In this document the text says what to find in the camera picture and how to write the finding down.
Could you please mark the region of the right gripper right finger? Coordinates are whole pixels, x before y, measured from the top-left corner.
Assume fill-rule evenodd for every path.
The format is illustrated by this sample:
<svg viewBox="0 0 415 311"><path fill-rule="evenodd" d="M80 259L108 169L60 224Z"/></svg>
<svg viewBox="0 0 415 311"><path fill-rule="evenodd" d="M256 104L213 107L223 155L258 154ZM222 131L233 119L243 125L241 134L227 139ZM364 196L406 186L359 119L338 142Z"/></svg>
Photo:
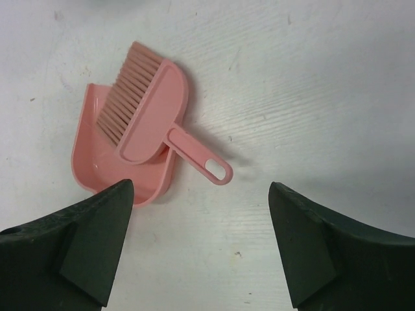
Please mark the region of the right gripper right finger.
<svg viewBox="0 0 415 311"><path fill-rule="evenodd" d="M282 183L268 192L292 306L413 310L414 239L358 222Z"/></svg>

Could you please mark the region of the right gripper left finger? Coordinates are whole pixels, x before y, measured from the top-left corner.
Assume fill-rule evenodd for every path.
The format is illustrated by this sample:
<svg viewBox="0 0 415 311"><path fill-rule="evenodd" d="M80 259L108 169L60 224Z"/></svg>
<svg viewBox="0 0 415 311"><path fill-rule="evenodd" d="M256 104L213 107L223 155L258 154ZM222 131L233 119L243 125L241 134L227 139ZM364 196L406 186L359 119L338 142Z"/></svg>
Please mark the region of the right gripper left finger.
<svg viewBox="0 0 415 311"><path fill-rule="evenodd" d="M1 231L2 310L107 306L134 200L124 179L94 196Z"/></svg>

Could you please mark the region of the pink dustpan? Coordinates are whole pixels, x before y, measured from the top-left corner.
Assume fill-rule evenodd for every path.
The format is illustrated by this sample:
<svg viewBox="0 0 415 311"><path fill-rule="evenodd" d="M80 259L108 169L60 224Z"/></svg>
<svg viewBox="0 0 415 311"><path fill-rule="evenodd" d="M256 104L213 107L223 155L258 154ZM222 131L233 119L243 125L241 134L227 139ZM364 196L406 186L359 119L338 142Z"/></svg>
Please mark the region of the pink dustpan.
<svg viewBox="0 0 415 311"><path fill-rule="evenodd" d="M84 189L98 193L122 179L134 184L134 206L143 207L163 196L171 185L176 153L166 148L152 163L130 166L113 152L95 127L109 86L88 84L71 156L73 176Z"/></svg>

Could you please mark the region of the pink hand brush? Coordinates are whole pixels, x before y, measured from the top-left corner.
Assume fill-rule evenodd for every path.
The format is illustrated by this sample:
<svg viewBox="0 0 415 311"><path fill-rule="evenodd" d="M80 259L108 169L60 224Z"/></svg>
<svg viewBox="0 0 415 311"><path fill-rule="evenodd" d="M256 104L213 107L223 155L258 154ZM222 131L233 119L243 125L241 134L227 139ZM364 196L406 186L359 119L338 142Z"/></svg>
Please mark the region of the pink hand brush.
<svg viewBox="0 0 415 311"><path fill-rule="evenodd" d="M184 72L142 43L130 46L96 125L117 157L131 165L153 161L169 147L210 182L226 185L232 167L182 128L189 99Z"/></svg>

